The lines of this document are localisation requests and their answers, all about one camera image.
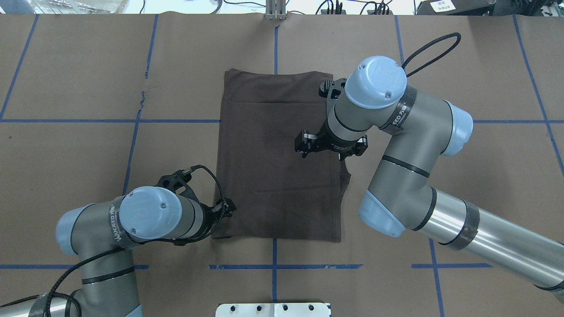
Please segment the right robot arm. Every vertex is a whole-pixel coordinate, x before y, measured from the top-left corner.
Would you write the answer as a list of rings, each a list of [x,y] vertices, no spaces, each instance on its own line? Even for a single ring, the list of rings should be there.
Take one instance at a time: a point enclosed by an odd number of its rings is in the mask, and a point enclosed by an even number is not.
[[[477,122],[467,111],[409,84],[404,66],[373,56],[363,60],[348,78],[319,86],[326,100],[326,118],[316,134],[303,130],[295,140],[302,157],[332,151],[340,160],[361,156],[368,148],[367,132],[390,136],[385,152],[365,191],[359,218],[390,237],[405,230],[419,232],[453,251],[479,257],[516,274],[563,301],[563,242],[543,235],[540,225],[524,218],[506,219],[509,211],[477,206],[479,193],[492,206],[524,211],[543,197],[528,189],[522,198],[506,183],[515,158],[496,154],[501,138],[491,135],[486,153],[464,161],[463,170],[446,169],[441,161],[460,153]]]

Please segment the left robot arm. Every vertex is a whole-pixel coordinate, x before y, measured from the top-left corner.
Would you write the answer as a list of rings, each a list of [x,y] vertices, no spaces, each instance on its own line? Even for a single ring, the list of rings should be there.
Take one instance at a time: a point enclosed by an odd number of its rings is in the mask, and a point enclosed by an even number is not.
[[[1,306],[3,317],[141,317],[133,249],[151,242],[185,246],[211,236],[236,206],[224,196],[212,206],[189,186],[200,165],[162,176],[104,203],[66,212],[56,240],[79,257],[51,289]]]

